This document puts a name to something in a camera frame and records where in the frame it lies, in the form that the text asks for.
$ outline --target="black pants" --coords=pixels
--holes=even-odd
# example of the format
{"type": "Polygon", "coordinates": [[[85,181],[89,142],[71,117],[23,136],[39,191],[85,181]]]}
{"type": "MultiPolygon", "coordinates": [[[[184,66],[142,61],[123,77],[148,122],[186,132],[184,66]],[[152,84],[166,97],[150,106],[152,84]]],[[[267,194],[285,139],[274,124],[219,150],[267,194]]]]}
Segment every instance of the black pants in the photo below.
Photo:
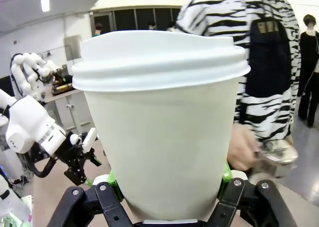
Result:
{"type": "Polygon", "coordinates": [[[318,102],[319,73],[314,73],[306,87],[305,95],[302,95],[301,97],[298,110],[298,116],[301,119],[307,119],[307,123],[310,126],[314,124],[318,102]]]}

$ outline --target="person in zebra print shirt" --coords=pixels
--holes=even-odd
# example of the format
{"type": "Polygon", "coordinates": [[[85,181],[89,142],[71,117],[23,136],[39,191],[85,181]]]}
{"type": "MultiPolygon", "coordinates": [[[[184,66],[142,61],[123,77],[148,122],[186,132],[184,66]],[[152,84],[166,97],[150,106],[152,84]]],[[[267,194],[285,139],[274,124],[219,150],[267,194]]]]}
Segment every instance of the person in zebra print shirt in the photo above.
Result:
{"type": "Polygon", "coordinates": [[[189,0],[176,30],[232,36],[244,47],[251,72],[240,78],[228,162],[237,170],[254,164],[258,141],[292,144],[301,56],[299,26],[286,0],[189,0]]]}

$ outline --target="ceiling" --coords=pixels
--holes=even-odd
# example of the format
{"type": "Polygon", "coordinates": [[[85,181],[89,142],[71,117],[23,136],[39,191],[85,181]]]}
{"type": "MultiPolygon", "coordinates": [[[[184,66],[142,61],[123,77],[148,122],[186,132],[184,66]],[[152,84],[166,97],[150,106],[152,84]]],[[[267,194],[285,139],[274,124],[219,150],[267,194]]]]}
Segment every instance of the ceiling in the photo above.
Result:
{"type": "Polygon", "coordinates": [[[98,0],[50,0],[51,10],[43,13],[40,0],[0,0],[0,32],[8,32],[30,22],[90,10],[98,0]]]}

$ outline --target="black outfit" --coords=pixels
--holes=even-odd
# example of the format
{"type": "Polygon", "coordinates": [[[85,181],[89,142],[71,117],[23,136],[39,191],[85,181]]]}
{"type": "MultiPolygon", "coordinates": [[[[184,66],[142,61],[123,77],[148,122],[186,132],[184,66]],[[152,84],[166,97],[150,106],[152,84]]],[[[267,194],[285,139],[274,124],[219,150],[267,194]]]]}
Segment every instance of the black outfit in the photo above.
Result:
{"type": "Polygon", "coordinates": [[[302,97],[300,100],[298,116],[303,120],[307,119],[309,126],[312,126],[314,123],[317,103],[319,101],[319,73],[314,73],[319,59],[318,41],[318,32],[316,32],[316,36],[308,35],[305,32],[301,34],[301,69],[298,96],[302,97]]]}

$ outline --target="white coffee cup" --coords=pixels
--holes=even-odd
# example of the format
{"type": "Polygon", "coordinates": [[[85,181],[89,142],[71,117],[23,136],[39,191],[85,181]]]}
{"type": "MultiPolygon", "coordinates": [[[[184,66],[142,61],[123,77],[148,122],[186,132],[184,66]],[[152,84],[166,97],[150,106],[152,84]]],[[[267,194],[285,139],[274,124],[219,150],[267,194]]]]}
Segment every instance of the white coffee cup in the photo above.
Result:
{"type": "Polygon", "coordinates": [[[202,219],[221,183],[238,77],[231,37],[118,31],[82,44],[84,90],[118,184],[144,219],[202,219]]]}

